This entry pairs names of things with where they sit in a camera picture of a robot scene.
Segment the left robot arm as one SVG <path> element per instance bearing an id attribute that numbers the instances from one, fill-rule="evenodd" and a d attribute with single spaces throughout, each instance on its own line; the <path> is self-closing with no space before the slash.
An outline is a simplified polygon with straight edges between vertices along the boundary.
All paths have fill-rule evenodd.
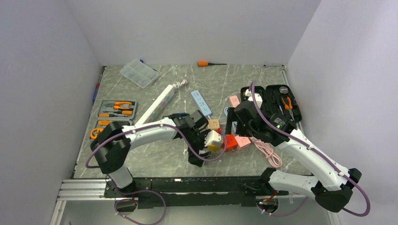
<path id="1" fill-rule="evenodd" d="M 118 193 L 128 197 L 135 190 L 133 176 L 124 165 L 130 150 L 156 141 L 183 139 L 190 149 L 189 163 L 201 167 L 211 156 L 204 150 L 210 132 L 207 125 L 207 118 L 199 110 L 192 114 L 174 113 L 139 126 L 123 126 L 115 121 L 102 130 L 90 148 L 101 172 L 115 182 Z"/>

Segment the pink cube socket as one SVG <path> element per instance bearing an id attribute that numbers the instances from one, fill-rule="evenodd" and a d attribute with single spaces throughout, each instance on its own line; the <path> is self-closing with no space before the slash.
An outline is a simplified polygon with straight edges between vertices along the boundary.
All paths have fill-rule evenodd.
<path id="1" fill-rule="evenodd" d="M 247 149 L 250 146 L 250 144 L 252 143 L 248 137 L 239 136 L 239 135 L 235 136 L 235 140 L 237 142 L 236 150 Z"/>

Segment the white power strip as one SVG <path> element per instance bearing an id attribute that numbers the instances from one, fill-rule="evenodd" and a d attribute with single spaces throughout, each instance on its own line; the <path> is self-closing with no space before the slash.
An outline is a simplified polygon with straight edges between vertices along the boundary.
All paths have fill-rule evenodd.
<path id="1" fill-rule="evenodd" d="M 174 96 L 175 91 L 186 85 L 188 81 L 183 79 L 181 82 L 169 84 L 163 92 L 154 100 L 151 106 L 139 118 L 135 125 L 143 125 L 155 121 L 156 117 L 160 114 L 166 104 Z"/>

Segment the light blue power strip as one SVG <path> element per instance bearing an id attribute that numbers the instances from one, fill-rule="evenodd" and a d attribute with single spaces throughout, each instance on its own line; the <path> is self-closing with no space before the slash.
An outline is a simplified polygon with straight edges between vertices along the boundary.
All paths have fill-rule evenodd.
<path id="1" fill-rule="evenodd" d="M 200 111 L 202 112 L 202 114 L 207 118 L 207 119 L 212 119 L 211 115 L 212 115 L 212 111 L 209 108 L 208 104 L 205 102 L 204 98 L 202 97 L 202 95 L 200 94 L 200 92 L 198 90 L 194 90 L 191 92 L 191 95 L 194 99 L 194 101 L 196 102 L 197 106 L 199 107 Z M 224 108 L 224 114 L 227 116 L 228 115 L 228 110 L 230 107 L 225 107 Z M 234 128 L 234 131 L 237 128 L 237 122 L 232 122 L 232 127 Z"/>

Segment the yellow cube socket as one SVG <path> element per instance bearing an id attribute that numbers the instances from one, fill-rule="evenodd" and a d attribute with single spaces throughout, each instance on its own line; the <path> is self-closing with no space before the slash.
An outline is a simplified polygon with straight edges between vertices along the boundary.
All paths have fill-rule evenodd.
<path id="1" fill-rule="evenodd" d="M 221 147 L 220 147 L 220 146 L 217 146 L 217 145 L 211 144 L 211 145 L 207 146 L 207 149 L 208 149 L 209 151 L 218 151 L 218 150 L 221 149 Z"/>

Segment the beige cube socket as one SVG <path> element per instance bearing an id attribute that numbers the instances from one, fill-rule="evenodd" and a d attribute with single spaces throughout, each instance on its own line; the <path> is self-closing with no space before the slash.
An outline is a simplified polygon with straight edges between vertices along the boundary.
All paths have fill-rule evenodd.
<path id="1" fill-rule="evenodd" d="M 220 123 L 218 119 L 210 119 L 208 120 L 208 129 L 210 130 L 217 130 L 220 128 Z"/>

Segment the grey tool tray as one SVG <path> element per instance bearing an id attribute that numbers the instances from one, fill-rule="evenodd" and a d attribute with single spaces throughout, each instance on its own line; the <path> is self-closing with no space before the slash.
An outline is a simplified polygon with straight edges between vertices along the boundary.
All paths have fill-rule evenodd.
<path id="1" fill-rule="evenodd" d="M 95 121 L 89 129 L 88 139 L 92 141 L 97 138 L 111 122 L 118 122 L 121 126 L 132 125 L 137 104 L 133 100 L 102 100 Z"/>

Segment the clear plastic organizer box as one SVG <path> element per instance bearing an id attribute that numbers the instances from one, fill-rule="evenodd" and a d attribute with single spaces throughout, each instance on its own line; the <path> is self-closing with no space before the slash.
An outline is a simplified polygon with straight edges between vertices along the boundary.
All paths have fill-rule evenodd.
<path id="1" fill-rule="evenodd" d="M 120 74 L 143 89 L 153 83 L 159 76 L 157 70 L 149 67 L 139 59 L 134 59 L 124 65 L 120 70 Z"/>

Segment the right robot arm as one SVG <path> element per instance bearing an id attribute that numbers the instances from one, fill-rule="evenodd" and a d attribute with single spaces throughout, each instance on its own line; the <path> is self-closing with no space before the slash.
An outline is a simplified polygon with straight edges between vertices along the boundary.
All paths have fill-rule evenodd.
<path id="1" fill-rule="evenodd" d="M 304 167 L 303 170 L 283 171 L 271 166 L 257 166 L 247 174 L 259 177 L 259 190 L 269 195 L 273 191 L 289 191 L 314 199 L 323 208 L 340 212 L 353 195 L 362 173 L 357 168 L 340 165 L 313 145 L 297 128 L 296 123 L 281 113 L 268 114 L 251 100 L 245 100 L 228 110 L 228 125 L 237 123 L 236 134 L 269 143 L 287 152 Z"/>

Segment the red cube socket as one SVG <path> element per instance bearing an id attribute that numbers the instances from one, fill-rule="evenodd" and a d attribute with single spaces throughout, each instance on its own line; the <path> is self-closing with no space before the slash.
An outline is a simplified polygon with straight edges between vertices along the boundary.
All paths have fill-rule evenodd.
<path id="1" fill-rule="evenodd" d="M 226 151 L 233 151 L 238 147 L 238 143 L 234 137 L 234 135 L 226 135 L 226 142 L 222 144 L 222 148 L 226 146 Z"/>

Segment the black tool case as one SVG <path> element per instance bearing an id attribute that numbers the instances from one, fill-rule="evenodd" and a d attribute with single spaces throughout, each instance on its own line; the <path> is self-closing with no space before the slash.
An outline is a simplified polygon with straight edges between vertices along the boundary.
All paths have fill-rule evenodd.
<path id="1" fill-rule="evenodd" d="M 301 122 L 302 115 L 299 105 L 288 85 L 268 85 L 266 88 L 255 86 L 255 93 L 262 98 L 260 108 L 266 116 L 281 113 L 295 124 Z"/>

